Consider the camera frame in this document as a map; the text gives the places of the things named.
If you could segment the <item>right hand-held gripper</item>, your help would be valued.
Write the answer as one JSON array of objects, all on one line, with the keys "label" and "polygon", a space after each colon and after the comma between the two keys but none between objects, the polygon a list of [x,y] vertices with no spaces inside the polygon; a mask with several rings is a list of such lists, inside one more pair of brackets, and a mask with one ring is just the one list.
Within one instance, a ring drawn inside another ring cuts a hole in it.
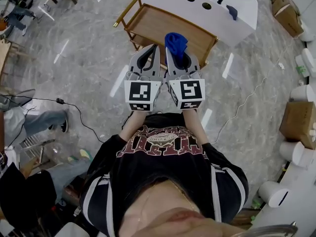
[{"label": "right hand-held gripper", "polygon": [[178,68],[174,63],[173,54],[167,47],[166,62],[169,76],[165,83],[177,109],[196,110],[205,100],[205,79],[201,78],[197,57],[192,53],[184,53],[181,76],[178,76]]}]

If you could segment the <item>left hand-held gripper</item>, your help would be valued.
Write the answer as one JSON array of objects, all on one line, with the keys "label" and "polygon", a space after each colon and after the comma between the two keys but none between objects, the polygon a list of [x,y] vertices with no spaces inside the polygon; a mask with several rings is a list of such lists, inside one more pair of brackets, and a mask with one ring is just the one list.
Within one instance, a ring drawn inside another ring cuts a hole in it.
[{"label": "left hand-held gripper", "polygon": [[130,60],[124,80],[125,102],[130,111],[152,112],[162,86],[160,47],[145,46]]}]

